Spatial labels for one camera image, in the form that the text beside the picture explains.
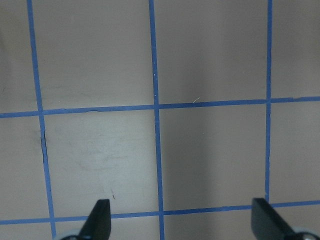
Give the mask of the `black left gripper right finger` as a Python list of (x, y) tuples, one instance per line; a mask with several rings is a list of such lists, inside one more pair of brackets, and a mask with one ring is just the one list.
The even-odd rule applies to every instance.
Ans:
[(257, 240), (288, 240), (295, 231), (264, 198), (251, 201), (251, 230)]

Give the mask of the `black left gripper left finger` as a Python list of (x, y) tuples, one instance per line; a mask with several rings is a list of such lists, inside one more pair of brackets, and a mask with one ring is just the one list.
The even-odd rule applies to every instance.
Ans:
[(109, 199), (99, 199), (82, 226), (78, 240), (108, 240), (111, 235), (111, 206)]

